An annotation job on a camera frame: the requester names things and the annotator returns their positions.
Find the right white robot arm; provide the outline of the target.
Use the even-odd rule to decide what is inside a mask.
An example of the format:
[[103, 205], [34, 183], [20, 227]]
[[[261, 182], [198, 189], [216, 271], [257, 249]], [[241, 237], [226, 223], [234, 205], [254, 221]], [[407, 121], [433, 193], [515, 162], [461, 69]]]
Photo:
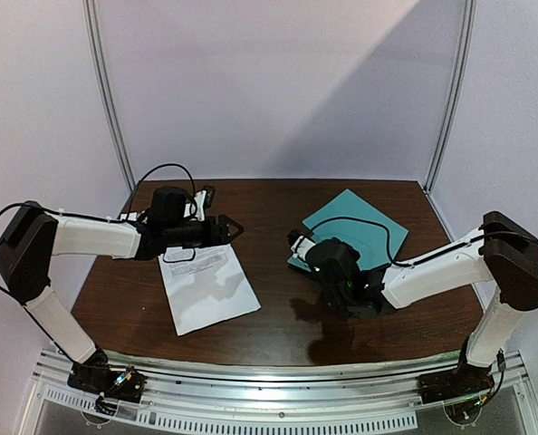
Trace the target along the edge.
[[465, 341], [462, 363], [447, 376], [456, 395], [468, 394], [482, 381], [524, 314], [538, 309], [538, 238], [499, 211], [486, 213], [479, 227], [446, 246], [370, 270], [360, 270], [360, 253], [337, 237], [288, 238], [330, 306], [347, 316], [393, 314], [464, 285], [495, 282], [495, 295]]

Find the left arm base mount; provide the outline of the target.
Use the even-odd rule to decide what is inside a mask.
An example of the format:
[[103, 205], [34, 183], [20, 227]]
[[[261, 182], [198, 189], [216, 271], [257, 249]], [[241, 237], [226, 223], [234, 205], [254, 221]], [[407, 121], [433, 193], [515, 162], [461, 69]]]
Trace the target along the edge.
[[114, 416], [118, 401], [140, 403], [146, 380], [146, 376], [132, 365], [112, 368], [104, 351], [97, 350], [86, 362], [72, 364], [67, 385], [81, 392], [96, 394], [94, 410]]

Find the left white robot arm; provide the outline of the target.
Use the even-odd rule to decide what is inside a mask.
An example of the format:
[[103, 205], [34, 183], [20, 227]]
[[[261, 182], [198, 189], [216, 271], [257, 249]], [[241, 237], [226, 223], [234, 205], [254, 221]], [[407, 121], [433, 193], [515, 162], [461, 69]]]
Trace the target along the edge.
[[150, 206], [133, 220], [62, 213], [34, 201], [15, 205], [16, 212], [0, 236], [4, 290], [80, 365], [78, 376], [93, 392], [107, 392], [114, 376], [110, 368], [93, 359], [100, 349], [53, 291], [52, 258], [110, 256], [149, 261], [170, 247], [228, 245], [244, 228], [226, 215], [207, 214], [214, 195], [211, 186], [196, 194], [171, 186], [157, 188]]

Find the teal file folder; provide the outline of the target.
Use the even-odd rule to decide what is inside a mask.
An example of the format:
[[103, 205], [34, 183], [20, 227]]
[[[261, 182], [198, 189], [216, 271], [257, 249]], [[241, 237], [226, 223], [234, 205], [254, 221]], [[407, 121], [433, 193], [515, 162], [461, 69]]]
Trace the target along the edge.
[[[393, 259], [403, 246], [408, 230], [387, 217], [370, 203], [350, 189], [343, 190], [326, 205], [303, 220], [303, 225], [311, 229], [327, 218], [358, 218], [381, 224], [389, 231], [389, 252]], [[361, 270], [369, 270], [389, 264], [386, 250], [387, 233], [382, 227], [347, 219], [322, 224], [313, 230], [313, 240], [318, 243], [337, 237], [360, 253], [358, 261]]]

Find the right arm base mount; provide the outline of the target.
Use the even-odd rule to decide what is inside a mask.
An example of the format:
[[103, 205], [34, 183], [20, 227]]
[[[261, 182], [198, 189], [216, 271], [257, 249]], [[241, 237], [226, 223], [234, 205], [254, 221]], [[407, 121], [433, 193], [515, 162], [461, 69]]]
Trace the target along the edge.
[[469, 396], [473, 399], [472, 406], [482, 407], [496, 396], [504, 382], [506, 360], [502, 354], [497, 356], [496, 367], [500, 374], [498, 383], [495, 383], [492, 366], [477, 367], [463, 358], [452, 370], [418, 376], [417, 391], [424, 403]]

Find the white printed paper sheet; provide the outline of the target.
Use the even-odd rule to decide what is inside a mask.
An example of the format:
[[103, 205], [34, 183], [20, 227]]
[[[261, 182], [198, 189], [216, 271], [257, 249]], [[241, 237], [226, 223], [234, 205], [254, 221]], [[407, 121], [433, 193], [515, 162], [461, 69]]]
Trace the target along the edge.
[[261, 308], [230, 245], [171, 247], [159, 256], [159, 266], [178, 336]]

